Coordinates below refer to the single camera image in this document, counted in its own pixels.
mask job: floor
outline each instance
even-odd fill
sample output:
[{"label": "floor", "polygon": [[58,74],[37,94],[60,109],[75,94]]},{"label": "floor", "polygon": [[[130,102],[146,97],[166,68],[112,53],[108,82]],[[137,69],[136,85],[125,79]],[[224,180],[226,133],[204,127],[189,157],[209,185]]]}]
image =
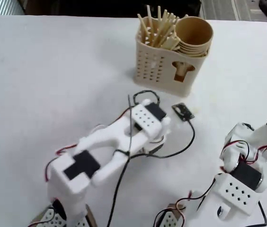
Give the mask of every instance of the floor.
[{"label": "floor", "polygon": [[267,21],[259,0],[201,0],[200,17],[209,20]]}]

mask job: perforated plastic panel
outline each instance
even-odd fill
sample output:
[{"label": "perforated plastic panel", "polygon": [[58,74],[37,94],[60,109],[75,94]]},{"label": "perforated plastic panel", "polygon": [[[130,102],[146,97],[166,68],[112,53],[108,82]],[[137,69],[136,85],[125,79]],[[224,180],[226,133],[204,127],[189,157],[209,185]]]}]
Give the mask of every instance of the perforated plastic panel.
[{"label": "perforated plastic panel", "polygon": [[251,190],[230,174],[220,175],[213,191],[248,215],[252,214],[260,197],[259,193]]},{"label": "perforated plastic panel", "polygon": [[150,138],[154,138],[161,130],[162,125],[143,105],[139,104],[132,109],[134,121],[142,127]]},{"label": "perforated plastic panel", "polygon": [[173,215],[171,211],[166,212],[160,227],[175,227],[177,225],[178,220],[176,217]]},{"label": "perforated plastic panel", "polygon": [[[41,221],[48,221],[53,217],[53,210],[48,209]],[[66,221],[59,214],[55,214],[53,220],[47,223],[38,224],[36,227],[66,227]],[[83,218],[75,227],[89,227],[86,218]]]}]

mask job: stack of paper cups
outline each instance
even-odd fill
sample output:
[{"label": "stack of paper cups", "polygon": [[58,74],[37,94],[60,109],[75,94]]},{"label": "stack of paper cups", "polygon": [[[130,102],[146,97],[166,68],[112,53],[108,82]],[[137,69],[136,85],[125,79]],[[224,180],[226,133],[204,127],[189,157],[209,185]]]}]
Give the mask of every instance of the stack of paper cups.
[{"label": "stack of paper cups", "polygon": [[199,17],[184,17],[177,22],[175,32],[181,40],[178,53],[189,57],[207,55],[214,35],[208,22]]}]

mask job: cup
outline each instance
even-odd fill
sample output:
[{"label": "cup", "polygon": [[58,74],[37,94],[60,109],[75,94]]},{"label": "cup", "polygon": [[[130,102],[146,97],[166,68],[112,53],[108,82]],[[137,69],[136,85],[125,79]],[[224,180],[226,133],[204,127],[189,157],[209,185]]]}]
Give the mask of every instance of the cup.
[{"label": "cup", "polygon": [[176,34],[180,43],[187,47],[208,47],[214,35],[210,24],[199,17],[184,17],[176,24]]}]

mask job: white tabletop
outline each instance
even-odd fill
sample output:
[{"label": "white tabletop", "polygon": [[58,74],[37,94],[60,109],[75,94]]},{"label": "white tabletop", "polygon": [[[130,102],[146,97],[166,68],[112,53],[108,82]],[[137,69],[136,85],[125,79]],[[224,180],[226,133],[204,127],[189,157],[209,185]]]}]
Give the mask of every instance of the white tabletop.
[{"label": "white tabletop", "polygon": [[[224,137],[237,122],[267,122],[267,23],[210,21],[211,53],[185,99],[158,92],[173,132],[160,154],[184,147],[192,132],[172,113],[195,113],[196,140],[178,157],[137,158],[124,175],[113,227],[151,226],[155,214],[190,189],[205,190],[222,162]],[[133,83],[137,19],[0,17],[0,227],[25,227],[49,204],[44,166],[127,107]],[[106,226],[119,173],[89,191],[98,226]],[[262,195],[267,214],[267,190]],[[255,210],[246,224],[263,221]]]}]

